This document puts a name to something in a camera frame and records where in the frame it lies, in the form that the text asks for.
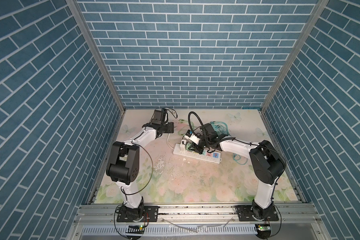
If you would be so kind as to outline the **light green charger with prongs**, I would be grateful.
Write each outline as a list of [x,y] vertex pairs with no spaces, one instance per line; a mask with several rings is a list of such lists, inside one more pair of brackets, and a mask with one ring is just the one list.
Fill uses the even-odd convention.
[[188,148],[189,151],[197,152],[197,147],[196,147],[196,145],[194,145],[194,144],[189,144],[189,145],[187,146],[187,148]]

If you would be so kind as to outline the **white USB charger adapter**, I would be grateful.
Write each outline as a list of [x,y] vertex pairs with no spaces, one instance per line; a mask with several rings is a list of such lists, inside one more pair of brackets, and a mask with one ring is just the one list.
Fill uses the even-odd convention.
[[180,143],[180,149],[181,151],[186,151],[187,149],[187,141],[186,140],[182,140],[181,143]]

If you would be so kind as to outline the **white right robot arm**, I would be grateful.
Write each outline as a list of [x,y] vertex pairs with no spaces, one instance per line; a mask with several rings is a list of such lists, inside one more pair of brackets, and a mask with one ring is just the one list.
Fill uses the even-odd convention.
[[195,112],[188,113],[188,121],[194,115],[200,123],[200,131],[197,132],[191,123],[185,134],[189,150],[199,155],[203,152],[214,153],[230,152],[251,160],[258,186],[255,198],[252,201],[253,218],[263,221],[274,212],[274,192],[279,178],[286,170],[286,163],[281,154],[276,151],[269,141],[260,143],[245,142],[229,134],[220,133],[214,129],[212,124],[204,124]]

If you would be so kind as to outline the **white power strip colourful sockets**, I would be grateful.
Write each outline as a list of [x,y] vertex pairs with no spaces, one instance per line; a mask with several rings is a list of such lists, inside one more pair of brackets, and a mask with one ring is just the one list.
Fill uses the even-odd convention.
[[220,164],[220,162],[222,161],[222,154],[220,152],[208,153],[207,150],[204,150],[203,153],[199,154],[196,152],[189,151],[188,148],[186,149],[186,151],[183,152],[180,149],[180,144],[175,145],[173,154],[183,156],[185,158],[193,158],[193,159],[197,159],[197,160],[205,161],[205,162],[209,162],[209,163],[214,163],[214,164]]

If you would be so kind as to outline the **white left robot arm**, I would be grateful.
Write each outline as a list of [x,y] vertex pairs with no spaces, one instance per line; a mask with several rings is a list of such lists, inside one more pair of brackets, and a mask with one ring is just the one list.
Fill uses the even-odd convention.
[[114,142],[106,166],[106,175],[119,187],[124,198],[118,208],[118,222],[139,222],[149,214],[145,210],[144,198],[138,190],[136,178],[140,169],[140,150],[163,134],[173,134],[175,126],[169,114],[178,117],[174,109],[155,109],[150,121],[129,140]]

